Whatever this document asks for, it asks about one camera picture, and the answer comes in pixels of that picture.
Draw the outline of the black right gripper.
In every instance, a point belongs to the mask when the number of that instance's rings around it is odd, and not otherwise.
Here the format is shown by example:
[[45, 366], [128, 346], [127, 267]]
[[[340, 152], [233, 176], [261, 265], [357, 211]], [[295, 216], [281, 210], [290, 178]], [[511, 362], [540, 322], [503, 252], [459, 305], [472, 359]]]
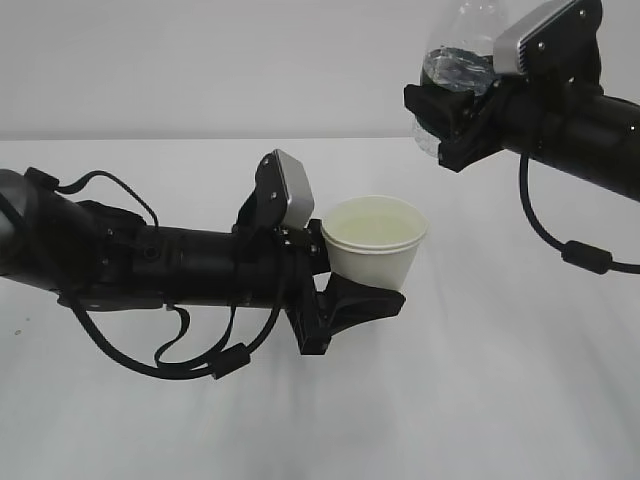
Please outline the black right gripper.
[[603, 90], [577, 77], [503, 81], [475, 106], [473, 90], [434, 83], [406, 85], [403, 98], [422, 128], [440, 140], [438, 164], [456, 173], [502, 150], [550, 165], [594, 164], [605, 150]]

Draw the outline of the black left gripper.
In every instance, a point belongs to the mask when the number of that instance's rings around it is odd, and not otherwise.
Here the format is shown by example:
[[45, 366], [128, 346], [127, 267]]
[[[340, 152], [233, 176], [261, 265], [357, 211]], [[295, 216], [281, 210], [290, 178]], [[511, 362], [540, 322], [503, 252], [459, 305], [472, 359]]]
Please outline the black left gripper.
[[277, 230], [278, 258], [284, 274], [284, 311], [302, 355], [324, 355], [330, 340], [364, 323], [396, 317], [405, 296], [337, 273], [318, 292], [315, 276], [331, 272], [320, 219], [306, 227]]

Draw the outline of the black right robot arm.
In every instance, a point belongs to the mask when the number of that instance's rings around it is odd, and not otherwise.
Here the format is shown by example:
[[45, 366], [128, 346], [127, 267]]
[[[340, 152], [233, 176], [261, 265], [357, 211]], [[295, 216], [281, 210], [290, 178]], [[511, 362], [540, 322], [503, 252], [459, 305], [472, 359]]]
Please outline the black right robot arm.
[[500, 151], [639, 198], [639, 107], [595, 87], [498, 80], [486, 93], [408, 84], [405, 108], [439, 142], [439, 164], [456, 173]]

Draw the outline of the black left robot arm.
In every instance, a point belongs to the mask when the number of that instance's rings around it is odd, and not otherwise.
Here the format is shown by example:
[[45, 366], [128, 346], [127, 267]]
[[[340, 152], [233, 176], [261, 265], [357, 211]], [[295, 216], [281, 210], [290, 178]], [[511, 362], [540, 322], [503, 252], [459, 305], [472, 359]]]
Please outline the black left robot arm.
[[258, 168], [228, 232], [163, 227], [154, 212], [72, 201], [88, 183], [2, 171], [1, 274], [56, 294], [100, 348], [107, 342], [93, 311], [224, 305], [267, 309], [267, 329], [287, 315], [300, 351], [321, 355], [335, 334], [396, 316], [404, 304], [397, 288], [331, 266], [307, 177], [277, 160]]

